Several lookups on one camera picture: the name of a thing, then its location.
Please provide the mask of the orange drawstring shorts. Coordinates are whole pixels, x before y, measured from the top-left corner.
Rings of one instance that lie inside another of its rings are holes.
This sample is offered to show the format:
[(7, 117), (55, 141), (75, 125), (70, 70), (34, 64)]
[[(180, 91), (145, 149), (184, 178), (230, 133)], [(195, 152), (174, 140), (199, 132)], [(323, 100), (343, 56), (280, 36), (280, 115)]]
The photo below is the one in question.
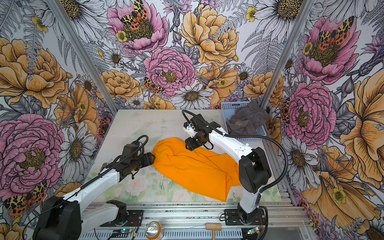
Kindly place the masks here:
[(241, 185), (239, 166), (228, 154), (202, 148), (189, 151), (177, 138), (159, 141), (152, 154), (153, 166), (190, 192), (225, 202), (231, 187)]

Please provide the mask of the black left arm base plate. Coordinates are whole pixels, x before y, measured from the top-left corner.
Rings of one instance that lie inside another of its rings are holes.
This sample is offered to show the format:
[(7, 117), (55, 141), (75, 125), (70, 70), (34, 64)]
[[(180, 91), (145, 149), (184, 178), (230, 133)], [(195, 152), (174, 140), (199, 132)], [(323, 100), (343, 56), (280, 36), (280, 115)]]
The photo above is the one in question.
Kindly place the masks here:
[(143, 210), (127, 210), (125, 220), (114, 220), (101, 225), (101, 227), (140, 227), (143, 221)]

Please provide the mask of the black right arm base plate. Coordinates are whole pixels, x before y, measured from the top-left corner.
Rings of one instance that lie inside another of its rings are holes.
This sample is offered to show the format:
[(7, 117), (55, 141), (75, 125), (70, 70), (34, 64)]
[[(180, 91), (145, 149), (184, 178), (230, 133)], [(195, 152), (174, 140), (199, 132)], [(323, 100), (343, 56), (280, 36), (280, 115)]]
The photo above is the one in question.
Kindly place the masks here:
[(224, 217), (227, 226), (265, 226), (268, 221), (268, 211), (260, 206), (250, 214), (242, 209), (225, 209)]

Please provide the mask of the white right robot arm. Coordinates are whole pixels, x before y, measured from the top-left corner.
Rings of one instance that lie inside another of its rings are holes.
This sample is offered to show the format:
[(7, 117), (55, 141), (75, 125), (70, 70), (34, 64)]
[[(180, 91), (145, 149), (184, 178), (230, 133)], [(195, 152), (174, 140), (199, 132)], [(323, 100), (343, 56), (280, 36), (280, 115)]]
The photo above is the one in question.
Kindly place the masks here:
[(218, 123), (208, 123), (201, 114), (183, 110), (182, 115), (186, 119), (184, 130), (190, 136), (185, 140), (187, 150), (194, 151), (210, 143), (213, 147), (221, 148), (236, 162), (239, 181), (245, 189), (238, 204), (238, 215), (243, 224), (249, 225), (260, 213), (261, 188), (272, 177), (263, 145), (255, 148), (245, 145), (228, 135)]

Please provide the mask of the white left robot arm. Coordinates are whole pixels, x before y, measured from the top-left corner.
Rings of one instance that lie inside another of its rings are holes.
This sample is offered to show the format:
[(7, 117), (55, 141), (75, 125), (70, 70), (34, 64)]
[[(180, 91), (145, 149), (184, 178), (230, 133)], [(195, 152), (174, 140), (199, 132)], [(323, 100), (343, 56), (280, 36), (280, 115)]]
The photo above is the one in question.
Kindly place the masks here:
[(127, 176), (133, 177), (140, 169), (154, 164), (156, 157), (142, 149), (138, 144), (126, 145), (127, 155), (107, 164), (95, 178), (62, 197), (49, 198), (39, 215), (33, 239), (77, 240), (106, 223), (125, 225), (129, 215), (123, 202), (110, 200), (98, 208), (87, 207)]

